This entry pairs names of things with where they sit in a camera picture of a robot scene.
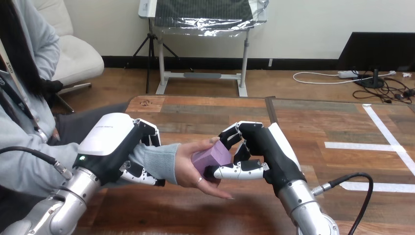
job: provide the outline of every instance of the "black monitor stand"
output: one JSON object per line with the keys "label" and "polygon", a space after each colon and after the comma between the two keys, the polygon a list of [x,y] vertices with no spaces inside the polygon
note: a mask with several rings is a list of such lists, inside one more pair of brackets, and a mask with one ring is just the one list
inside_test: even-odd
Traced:
{"label": "black monitor stand", "polygon": [[362,78],[368,78],[368,77],[373,77],[373,78],[366,79],[366,80],[361,80],[361,81],[355,81],[354,83],[356,83],[357,85],[362,86],[362,87],[373,88],[373,89],[382,88],[385,85],[385,82],[383,81],[383,79],[379,77],[379,70],[378,69],[375,69],[373,71],[373,75],[359,75],[354,80],[358,80],[358,79],[362,79]]}

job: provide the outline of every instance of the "gray sweater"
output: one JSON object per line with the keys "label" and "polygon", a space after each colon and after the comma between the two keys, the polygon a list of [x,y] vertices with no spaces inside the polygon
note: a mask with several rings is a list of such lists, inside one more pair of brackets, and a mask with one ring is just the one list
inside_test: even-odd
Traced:
{"label": "gray sweater", "polygon": [[[13,2],[39,74],[41,78],[50,80],[59,60],[59,37],[30,0],[13,0]],[[4,71],[0,73],[16,93],[19,93],[11,76]],[[12,105],[21,122],[20,126],[13,122],[0,106],[0,149],[9,146],[36,149],[56,158],[66,167],[71,167],[77,155],[78,144],[49,146],[42,143],[30,119],[3,90],[0,89],[0,93]],[[38,126],[50,138],[55,128],[55,120],[47,103],[43,99],[36,99],[25,88],[21,97],[27,103]],[[177,184],[174,174],[177,147],[177,144],[157,148],[140,144],[129,157],[134,164],[144,166],[156,178]],[[52,166],[28,153],[14,151],[0,155],[0,185],[3,187],[32,195],[47,196],[63,180],[64,178]]]}

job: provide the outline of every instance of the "person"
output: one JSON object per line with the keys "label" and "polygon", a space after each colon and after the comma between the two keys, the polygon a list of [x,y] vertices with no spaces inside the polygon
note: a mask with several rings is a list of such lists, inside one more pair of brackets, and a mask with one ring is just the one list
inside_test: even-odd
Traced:
{"label": "person", "polygon": [[[44,81],[53,77],[60,55],[59,37],[54,28],[39,14],[31,0],[0,0],[0,22],[0,40],[17,78],[15,82],[2,56],[0,149],[28,147],[71,167],[79,143],[98,120],[108,113],[124,112],[127,105],[54,117],[44,99],[47,91],[43,86]],[[5,84],[13,91],[6,92]],[[200,180],[201,175],[190,160],[193,153],[212,147],[218,139],[161,147],[139,144],[129,159],[132,164],[144,166],[158,179],[182,187],[198,188],[220,198],[231,198],[229,193],[217,188],[219,182]],[[1,154],[0,231],[23,219],[63,180],[51,165],[29,153],[12,151]]]}

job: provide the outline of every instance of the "cable connector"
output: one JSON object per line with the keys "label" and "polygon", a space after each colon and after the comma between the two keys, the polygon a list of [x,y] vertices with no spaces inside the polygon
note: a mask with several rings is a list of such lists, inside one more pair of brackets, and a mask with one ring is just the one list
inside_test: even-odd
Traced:
{"label": "cable connector", "polygon": [[313,190],[311,190],[311,193],[314,194],[314,196],[318,196],[326,191],[329,191],[332,189],[331,185],[329,183],[325,183],[321,186],[315,187]]}
{"label": "cable connector", "polygon": [[60,162],[56,162],[55,165],[53,165],[53,167],[66,179],[66,180],[70,180],[72,178],[72,172],[68,169],[66,169],[66,167],[64,167],[63,165],[61,165]]}

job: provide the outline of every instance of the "tripod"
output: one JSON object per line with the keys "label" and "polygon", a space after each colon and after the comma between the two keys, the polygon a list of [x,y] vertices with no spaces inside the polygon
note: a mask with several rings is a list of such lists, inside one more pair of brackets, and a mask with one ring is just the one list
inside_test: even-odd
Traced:
{"label": "tripod", "polygon": [[[140,47],[137,49],[137,51],[134,53],[134,55],[131,57],[130,61],[127,62],[124,69],[128,69],[129,65],[134,61],[135,57],[137,56],[138,52],[141,50],[141,48],[145,45],[145,43],[150,40],[150,45],[148,47],[148,57],[147,57],[147,82],[145,85],[145,93],[148,94],[148,86],[149,86],[149,80],[150,80],[150,69],[151,69],[151,59],[155,59],[154,55],[154,40],[158,40],[158,37],[153,33],[153,28],[151,25],[150,18],[148,18],[148,28],[150,30],[149,33],[147,33],[147,37],[144,39],[144,41],[141,43]],[[166,44],[163,43],[163,47],[165,47],[172,55],[179,61],[180,57],[174,53]]]}

